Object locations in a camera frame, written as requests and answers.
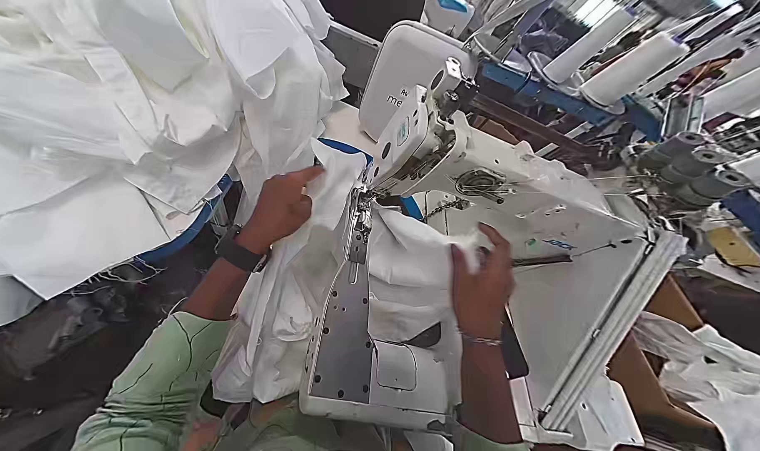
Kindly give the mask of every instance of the silver bracelet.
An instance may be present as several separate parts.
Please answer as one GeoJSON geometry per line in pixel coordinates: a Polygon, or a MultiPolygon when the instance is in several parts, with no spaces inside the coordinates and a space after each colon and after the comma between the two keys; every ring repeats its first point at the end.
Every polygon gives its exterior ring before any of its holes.
{"type": "Polygon", "coordinates": [[[470,343],[485,344],[486,346],[499,346],[503,344],[503,340],[494,340],[494,339],[476,337],[475,335],[467,334],[463,331],[458,331],[458,333],[461,334],[461,338],[463,338],[464,340],[470,343]]]}

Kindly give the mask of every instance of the hand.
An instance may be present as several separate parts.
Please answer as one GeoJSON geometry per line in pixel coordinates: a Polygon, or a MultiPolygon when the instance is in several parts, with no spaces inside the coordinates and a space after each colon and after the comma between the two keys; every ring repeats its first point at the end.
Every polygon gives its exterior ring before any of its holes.
{"type": "Polygon", "coordinates": [[[302,189],[322,172],[323,168],[311,166],[263,182],[255,211],[236,237],[236,243],[251,252],[264,254],[275,241],[297,231],[310,218],[313,206],[302,189]]]}
{"type": "Polygon", "coordinates": [[[503,309],[514,289],[511,245],[490,225],[480,223],[478,228],[491,240],[494,250],[480,271],[471,274],[464,253],[456,245],[451,246],[452,308],[461,332],[498,340],[503,309]]]}

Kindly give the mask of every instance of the white garment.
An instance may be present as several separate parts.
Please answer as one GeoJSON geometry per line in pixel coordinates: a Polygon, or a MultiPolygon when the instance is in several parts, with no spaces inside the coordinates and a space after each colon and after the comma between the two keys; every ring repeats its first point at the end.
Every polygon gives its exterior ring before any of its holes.
{"type": "MultiPolygon", "coordinates": [[[[298,376],[281,376],[272,368],[282,358],[285,342],[309,336],[313,323],[309,305],[321,305],[323,299],[316,300],[322,293],[311,292],[307,284],[303,289],[289,266],[308,244],[323,246],[334,233],[346,199],[365,166],[362,154],[345,154],[315,139],[311,146],[326,170],[308,185],[307,194],[313,199],[311,217],[302,228],[273,246],[268,265],[249,278],[241,293],[236,305],[239,325],[230,332],[213,370],[213,389],[218,399],[247,402],[254,396],[269,402],[293,392],[299,384],[298,376]],[[294,383],[280,384],[280,380],[294,383]]],[[[329,257],[329,247],[320,249],[315,258],[329,257]]],[[[318,268],[325,268],[325,262],[319,261],[318,268]]],[[[327,277],[317,280],[326,281],[327,277]]],[[[298,371],[299,364],[291,367],[298,371]]]]}
{"type": "Polygon", "coordinates": [[[0,274],[49,298],[182,233],[236,154],[245,202],[311,165],[328,29],[317,0],[0,0],[0,274]]]}
{"type": "Polygon", "coordinates": [[[709,418],[729,451],[760,451],[760,355],[722,337],[710,325],[690,332],[642,312],[633,334],[642,349],[669,359],[661,386],[709,418]]]}
{"type": "MultiPolygon", "coordinates": [[[[308,224],[273,248],[270,263],[250,278],[241,293],[236,307],[239,321],[213,371],[216,399],[248,402],[254,397],[270,402],[299,387],[315,312],[321,311],[343,259],[345,202],[365,165],[362,154],[346,155],[321,143],[314,150],[327,169],[325,178],[309,187],[314,213],[308,224]]],[[[458,241],[465,251],[474,249],[476,236],[447,237],[398,210],[382,207],[373,213],[372,224],[372,336],[405,341],[439,321],[455,323],[450,321],[449,243],[458,241]],[[420,267],[428,269],[415,271],[420,267]]],[[[474,252],[466,255],[475,268],[474,252]]]]}
{"type": "Polygon", "coordinates": [[[0,219],[1,264],[45,299],[167,241],[141,192],[115,175],[0,219]]]}
{"type": "Polygon", "coordinates": [[[71,188],[88,174],[61,177],[30,160],[28,149],[15,141],[0,141],[0,215],[37,204],[71,188]]]}
{"type": "Polygon", "coordinates": [[[0,277],[0,326],[32,312],[43,299],[11,277],[0,277]]]}

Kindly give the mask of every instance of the wristwatch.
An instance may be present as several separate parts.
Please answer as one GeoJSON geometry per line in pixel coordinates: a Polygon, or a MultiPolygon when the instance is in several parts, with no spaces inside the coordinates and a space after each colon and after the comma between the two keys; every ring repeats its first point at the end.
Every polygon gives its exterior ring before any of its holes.
{"type": "Polygon", "coordinates": [[[229,261],[236,268],[246,272],[259,273],[266,267],[266,263],[269,262],[269,258],[272,256],[272,248],[269,247],[267,253],[260,255],[244,246],[238,246],[235,242],[235,237],[238,236],[243,227],[241,224],[234,224],[230,227],[225,236],[221,237],[219,243],[215,245],[215,254],[229,261]]]}

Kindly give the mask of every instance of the chain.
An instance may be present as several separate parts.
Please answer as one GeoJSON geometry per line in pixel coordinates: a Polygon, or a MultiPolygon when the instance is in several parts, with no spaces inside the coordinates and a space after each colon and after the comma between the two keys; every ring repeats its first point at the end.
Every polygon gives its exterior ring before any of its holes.
{"type": "Polygon", "coordinates": [[[457,199],[457,200],[453,200],[452,202],[447,202],[444,205],[436,207],[433,211],[429,212],[422,221],[427,222],[428,219],[434,217],[435,215],[441,213],[444,210],[449,210],[452,208],[463,210],[468,206],[468,204],[469,204],[469,201],[463,200],[463,199],[457,199]]]}

